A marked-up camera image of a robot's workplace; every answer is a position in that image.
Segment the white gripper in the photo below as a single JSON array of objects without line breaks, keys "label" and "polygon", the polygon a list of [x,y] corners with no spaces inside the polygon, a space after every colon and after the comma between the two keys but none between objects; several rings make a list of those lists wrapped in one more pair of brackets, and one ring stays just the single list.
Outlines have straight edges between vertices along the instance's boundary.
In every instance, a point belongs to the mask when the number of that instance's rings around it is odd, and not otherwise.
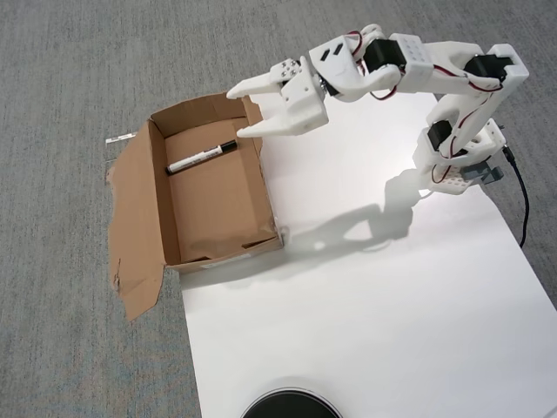
[{"label": "white gripper", "polygon": [[306,67],[305,57],[288,58],[267,73],[240,81],[226,93],[228,99],[275,92],[280,92],[283,98],[283,112],[270,118],[262,118],[257,112],[248,113],[247,121],[253,125],[239,129],[238,138],[302,135],[329,122],[325,93],[311,72],[304,70]]}]

